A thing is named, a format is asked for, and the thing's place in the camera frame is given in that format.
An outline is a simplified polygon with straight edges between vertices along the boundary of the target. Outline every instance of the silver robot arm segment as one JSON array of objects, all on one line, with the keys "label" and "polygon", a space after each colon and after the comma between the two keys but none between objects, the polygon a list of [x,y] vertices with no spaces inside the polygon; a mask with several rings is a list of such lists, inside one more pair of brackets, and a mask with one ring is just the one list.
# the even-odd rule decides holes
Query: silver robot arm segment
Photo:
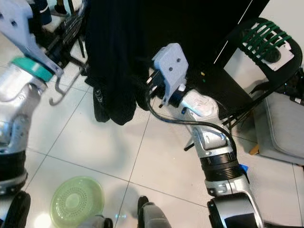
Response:
[{"label": "silver robot arm segment", "polygon": [[22,164],[31,118],[46,88],[14,64],[0,76],[0,196],[18,192],[25,183],[27,172]]},{"label": "silver robot arm segment", "polygon": [[[191,90],[182,99],[181,105],[187,108],[187,119],[225,128],[218,118],[218,104],[211,97]],[[226,222],[231,217],[251,215],[257,227],[262,228],[263,222],[249,182],[240,172],[242,169],[229,139],[214,128],[200,125],[192,126],[192,138],[206,175],[207,191],[215,197],[208,207],[216,207],[223,227],[231,227]]]}]

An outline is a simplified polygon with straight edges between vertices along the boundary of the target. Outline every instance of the green plastic colander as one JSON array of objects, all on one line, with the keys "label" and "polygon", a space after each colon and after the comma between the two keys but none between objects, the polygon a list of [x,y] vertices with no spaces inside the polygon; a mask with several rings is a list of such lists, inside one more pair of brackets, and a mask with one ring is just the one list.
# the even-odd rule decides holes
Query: green plastic colander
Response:
[{"label": "green plastic colander", "polygon": [[100,184],[90,177],[74,177],[56,190],[51,202],[51,218],[58,228],[76,228],[105,204]]}]

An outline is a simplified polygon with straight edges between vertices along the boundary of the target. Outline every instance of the tile grout line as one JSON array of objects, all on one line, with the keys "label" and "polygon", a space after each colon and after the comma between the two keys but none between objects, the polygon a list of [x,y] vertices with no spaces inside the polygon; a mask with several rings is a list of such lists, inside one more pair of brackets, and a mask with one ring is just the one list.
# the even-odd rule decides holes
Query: tile grout line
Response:
[{"label": "tile grout line", "polygon": [[232,136],[233,136],[233,137],[237,137],[237,138],[242,139],[242,140],[249,141],[249,142],[251,142],[251,143],[257,143],[257,142],[255,142],[255,141],[250,140],[250,139],[245,139],[245,138],[242,138],[242,137],[239,137],[239,136],[235,136],[235,135],[232,135]]},{"label": "tile grout line", "polygon": [[32,178],[30,179],[30,181],[28,182],[28,186],[25,188],[25,191],[28,189],[29,185],[31,184],[32,180],[34,179],[34,177],[36,176],[38,170],[40,169],[41,165],[43,164],[44,160],[46,159],[48,153],[51,151],[51,149],[52,149],[53,146],[55,145],[57,139],[59,138],[59,136],[61,135],[61,133],[62,133],[63,130],[65,129],[67,123],[70,121],[71,117],[73,116],[74,112],[76,111],[76,109],[78,108],[78,106],[80,105],[80,103],[82,102],[82,100],[84,99],[85,95],[86,95],[86,92],[85,92],[85,94],[83,95],[83,97],[81,98],[81,100],[80,100],[80,102],[78,103],[78,105],[76,106],[75,110],[72,112],[72,114],[71,114],[71,116],[69,117],[69,119],[67,120],[66,124],[64,125],[64,127],[63,127],[62,130],[60,131],[58,137],[55,139],[53,145],[52,145],[51,148],[48,150],[46,156],[44,157],[44,159],[42,160],[42,162],[41,162],[40,165],[38,166],[38,168],[37,168],[36,172],[34,173],[33,177],[32,177]]},{"label": "tile grout line", "polygon": [[108,174],[108,173],[105,173],[105,172],[100,172],[100,171],[98,171],[98,170],[94,170],[94,169],[88,168],[88,167],[83,166],[83,165],[78,165],[78,164],[76,164],[76,163],[73,163],[73,162],[70,162],[70,161],[66,161],[66,160],[63,160],[63,159],[61,159],[61,158],[54,157],[54,156],[52,156],[52,155],[47,155],[47,157],[54,158],[54,159],[60,160],[60,161],[62,161],[62,162],[66,162],[66,163],[69,163],[69,164],[72,164],[72,165],[76,165],[76,166],[81,167],[81,168],[85,168],[85,169],[88,169],[88,170],[91,170],[91,171],[94,171],[94,172],[98,172],[98,173],[103,174],[103,175],[107,175],[107,176],[109,176],[109,177],[113,177],[113,178],[120,179],[120,180],[122,180],[122,181],[128,182],[128,180],[125,180],[125,179],[123,179],[123,178],[116,177],[116,176],[113,176],[113,175]]},{"label": "tile grout line", "polygon": [[[65,86],[65,87],[68,87],[68,85],[65,85],[65,84],[62,84],[62,83],[60,83],[59,85],[61,85],[61,86]],[[86,89],[86,90],[83,90],[83,89],[79,89],[79,88],[75,88],[75,87],[71,87],[71,88],[73,88],[73,89],[76,89],[76,90],[79,90],[79,91],[82,91],[82,92],[88,92],[88,90],[89,90],[89,88],[90,88],[90,86]]]},{"label": "tile grout line", "polygon": [[147,126],[148,126],[148,123],[149,123],[149,120],[150,120],[150,116],[151,116],[151,113],[149,113],[149,117],[148,117],[148,120],[147,120],[147,124],[146,124],[146,127],[145,127],[145,129],[144,129],[144,131],[143,131],[143,134],[142,134],[143,137],[142,137],[141,143],[140,143],[140,145],[139,145],[139,148],[138,148],[138,151],[137,151],[137,155],[136,155],[136,157],[135,157],[134,165],[133,165],[133,167],[132,167],[132,171],[131,171],[131,174],[130,174],[130,178],[129,178],[129,181],[128,181],[128,185],[127,185],[127,188],[126,188],[125,193],[124,193],[124,196],[123,196],[122,204],[121,204],[121,206],[120,206],[120,208],[119,208],[119,211],[118,211],[118,218],[117,218],[117,220],[116,220],[116,222],[115,222],[115,226],[114,226],[115,228],[116,228],[116,225],[117,225],[117,222],[118,222],[118,219],[119,219],[119,215],[120,215],[121,209],[122,209],[123,204],[124,204],[124,198],[125,198],[125,196],[126,196],[126,194],[127,194],[127,191],[128,191],[128,187],[129,187],[129,184],[130,184],[130,180],[131,180],[131,177],[132,177],[132,173],[133,173],[133,170],[134,170],[134,167],[135,167],[135,164],[136,164],[136,160],[137,160],[139,151],[140,151],[141,146],[142,146],[143,138],[144,138],[144,135],[145,135],[146,130],[147,130]]},{"label": "tile grout line", "polygon": [[127,191],[128,191],[129,184],[130,184],[130,182],[128,182],[127,187],[126,187],[126,189],[125,189],[125,192],[124,192],[124,195],[123,195],[122,204],[120,205],[120,208],[119,208],[119,211],[118,211],[118,216],[117,216],[117,219],[116,219],[116,221],[115,221],[114,228],[116,228],[116,225],[117,225],[117,222],[118,222],[118,219],[119,219],[119,215],[120,215],[120,211],[121,211],[121,209],[122,209],[122,207],[123,207],[123,204],[124,204],[124,198],[125,198],[125,196],[126,196],[126,194],[127,194]]},{"label": "tile grout line", "polygon": [[46,155],[45,153],[38,152],[38,151],[36,151],[36,150],[34,150],[34,149],[30,148],[30,147],[27,147],[26,150],[27,150],[27,149],[30,149],[32,152],[35,152],[35,153],[39,153],[39,154],[42,154],[42,155]]},{"label": "tile grout line", "polygon": [[144,188],[146,188],[146,189],[150,189],[150,190],[153,190],[153,191],[162,193],[162,194],[167,195],[167,196],[171,196],[171,197],[173,197],[173,198],[176,198],[176,199],[179,199],[179,200],[182,200],[182,201],[185,201],[185,202],[188,202],[188,203],[197,205],[197,206],[201,206],[201,207],[204,207],[204,208],[208,208],[207,206],[201,205],[201,204],[199,204],[199,203],[195,203],[195,202],[189,201],[189,200],[187,200],[187,199],[179,198],[179,197],[177,197],[177,196],[170,195],[170,194],[168,194],[168,193],[166,193],[166,192],[162,192],[162,191],[159,191],[159,190],[156,190],[156,189],[153,189],[153,188],[150,188],[150,187],[141,185],[141,184],[137,184],[137,183],[134,183],[134,182],[132,182],[132,181],[130,181],[130,183],[131,183],[131,184],[138,185],[138,186],[141,186],[141,187],[144,187]]},{"label": "tile grout line", "polygon": [[299,192],[298,192],[298,186],[296,184],[296,178],[295,178],[295,169],[294,169],[294,164],[292,164],[292,167],[293,167],[293,171],[294,171],[294,181],[295,181],[295,189],[296,189],[296,194],[298,196],[298,203],[299,203],[299,209],[300,209],[300,216],[301,216],[301,223],[302,223],[302,226],[304,225],[303,224],[303,217],[302,217],[302,212],[301,212],[301,205],[300,205],[300,199],[299,199]]}]

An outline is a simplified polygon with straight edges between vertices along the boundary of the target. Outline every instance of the metal hook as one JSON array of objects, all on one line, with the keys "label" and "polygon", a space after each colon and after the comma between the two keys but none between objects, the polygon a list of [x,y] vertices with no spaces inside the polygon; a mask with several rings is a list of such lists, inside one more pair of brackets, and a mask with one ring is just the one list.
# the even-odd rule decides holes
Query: metal hook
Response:
[{"label": "metal hook", "polygon": [[82,68],[78,73],[77,75],[73,78],[73,80],[71,81],[71,83],[69,84],[68,88],[66,89],[66,91],[63,91],[62,89],[59,88],[59,84],[60,84],[60,77],[57,77],[57,80],[56,80],[56,84],[55,84],[55,89],[58,93],[60,93],[62,96],[61,98],[59,98],[56,102],[54,102],[54,99],[53,98],[50,98],[49,99],[49,104],[51,106],[56,106],[58,105],[60,102],[62,102],[63,98],[65,98],[65,96],[67,95],[68,91],[72,88],[72,86],[74,85],[75,81],[78,79],[78,77],[81,75],[82,71],[84,69]]}]

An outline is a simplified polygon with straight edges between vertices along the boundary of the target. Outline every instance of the black cable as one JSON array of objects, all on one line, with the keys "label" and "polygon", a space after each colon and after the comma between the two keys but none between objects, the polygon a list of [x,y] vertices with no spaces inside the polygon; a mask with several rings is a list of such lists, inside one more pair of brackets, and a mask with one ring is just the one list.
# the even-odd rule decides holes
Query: black cable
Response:
[{"label": "black cable", "polygon": [[222,127],[217,126],[216,124],[212,124],[212,123],[208,123],[208,122],[203,122],[203,121],[185,121],[185,120],[175,120],[175,119],[168,119],[165,117],[162,117],[160,115],[158,115],[154,109],[151,107],[150,104],[150,94],[149,94],[149,90],[147,90],[146,92],[146,102],[147,105],[150,109],[150,112],[159,120],[166,122],[166,123],[170,123],[170,124],[180,124],[180,125],[201,125],[201,126],[207,126],[207,127],[212,127],[218,131],[220,131],[221,133],[223,133],[230,141],[233,152],[235,153],[235,155],[237,155],[237,146],[236,143],[234,142],[234,139],[232,138],[232,136]]}]

